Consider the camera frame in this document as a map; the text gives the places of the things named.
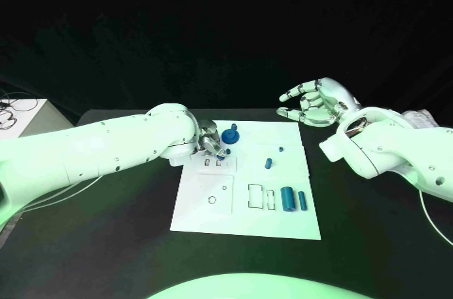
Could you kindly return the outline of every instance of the black table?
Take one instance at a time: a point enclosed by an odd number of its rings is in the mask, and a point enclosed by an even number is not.
[[[79,125],[144,112],[92,110]],[[273,109],[191,112],[213,120],[285,121]],[[317,144],[334,126],[298,127],[320,241],[171,232],[181,167],[157,158],[22,214],[0,250],[0,298],[145,298],[236,272],[299,277],[373,298],[450,297],[453,248],[426,222],[415,188],[396,174],[366,180],[343,160],[327,161]],[[451,238],[453,204],[428,195],[424,201]]]

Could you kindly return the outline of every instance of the dark curtain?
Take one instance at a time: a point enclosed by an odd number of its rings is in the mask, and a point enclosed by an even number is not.
[[[0,0],[0,86],[89,109],[278,107],[331,77],[363,105],[428,109],[453,87],[450,0]],[[297,106],[297,100],[284,104]]]

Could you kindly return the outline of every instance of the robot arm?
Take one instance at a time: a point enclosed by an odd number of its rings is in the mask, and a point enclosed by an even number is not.
[[[204,120],[198,125],[183,105],[161,104],[147,114],[2,140],[0,224],[48,191],[158,156],[173,166],[204,149],[223,159],[216,137],[211,121]]]
[[[453,202],[453,129],[421,129],[396,112],[362,108],[328,78],[302,83],[279,96],[279,101],[298,94],[301,110],[278,108],[276,114],[310,126],[338,122],[336,134],[320,143],[330,161],[344,158],[353,171],[367,179],[392,171],[422,192]]]

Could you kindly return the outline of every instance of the small blue part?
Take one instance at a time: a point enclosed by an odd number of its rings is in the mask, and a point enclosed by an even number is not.
[[[298,191],[299,210],[307,210],[307,202],[304,201],[304,192]]]
[[[292,188],[289,186],[285,186],[279,189],[279,191],[281,191],[282,211],[292,212],[295,211]]]
[[[269,167],[271,167],[271,158],[266,159],[263,168],[268,169]]]
[[[236,124],[230,125],[230,129],[226,129],[222,132],[222,141],[224,144],[233,144],[239,140],[239,133],[236,131]]]

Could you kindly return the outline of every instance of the robotic hand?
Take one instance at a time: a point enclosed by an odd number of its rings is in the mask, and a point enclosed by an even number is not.
[[[0,225],[43,194],[158,156],[178,166],[198,151],[220,160],[226,155],[216,124],[196,121],[180,104],[161,104],[145,114],[1,140],[0,146]]]
[[[299,94],[301,110],[279,107],[276,114],[308,126],[338,123],[336,134],[320,143],[330,161],[344,158],[367,179],[392,171],[419,191],[453,202],[453,129],[438,127],[428,119],[416,125],[406,113],[362,108],[344,87],[328,78],[301,83],[279,101]]]

